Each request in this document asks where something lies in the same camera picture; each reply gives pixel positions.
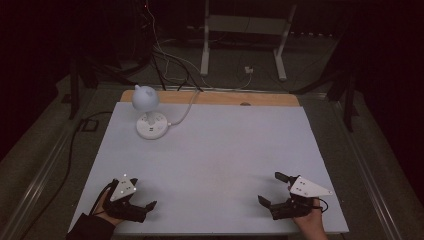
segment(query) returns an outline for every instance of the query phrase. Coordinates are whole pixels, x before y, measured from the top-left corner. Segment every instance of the white lamp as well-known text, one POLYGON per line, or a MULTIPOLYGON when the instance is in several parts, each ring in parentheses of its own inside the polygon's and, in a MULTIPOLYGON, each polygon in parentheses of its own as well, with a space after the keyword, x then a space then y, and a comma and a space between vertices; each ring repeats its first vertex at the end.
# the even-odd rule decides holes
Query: white lamp
POLYGON ((143 115, 137 121, 137 132, 145 139, 158 139, 168 130, 168 120, 159 112, 153 110, 159 105, 157 92, 148 86, 135 85, 132 96, 133 107, 143 115))

